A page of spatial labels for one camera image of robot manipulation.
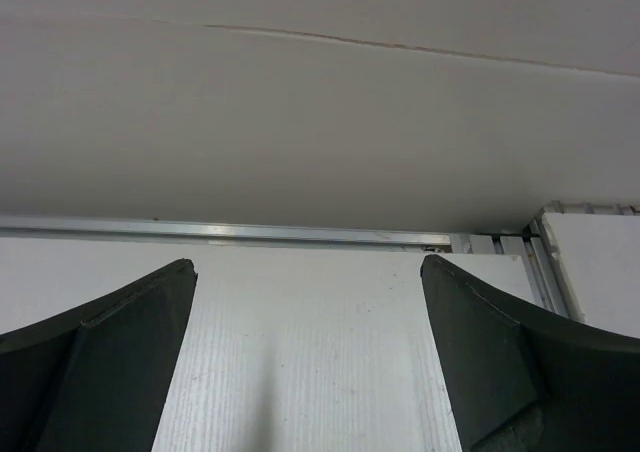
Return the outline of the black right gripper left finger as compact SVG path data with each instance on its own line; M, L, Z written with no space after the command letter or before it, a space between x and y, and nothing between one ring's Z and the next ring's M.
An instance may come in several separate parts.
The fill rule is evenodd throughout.
M196 285L176 260L2 334L2 450L151 450Z

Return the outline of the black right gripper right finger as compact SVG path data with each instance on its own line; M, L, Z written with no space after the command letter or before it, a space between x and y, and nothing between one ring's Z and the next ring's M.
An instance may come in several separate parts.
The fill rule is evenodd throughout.
M636 451L639 341L428 255L421 279L465 451Z

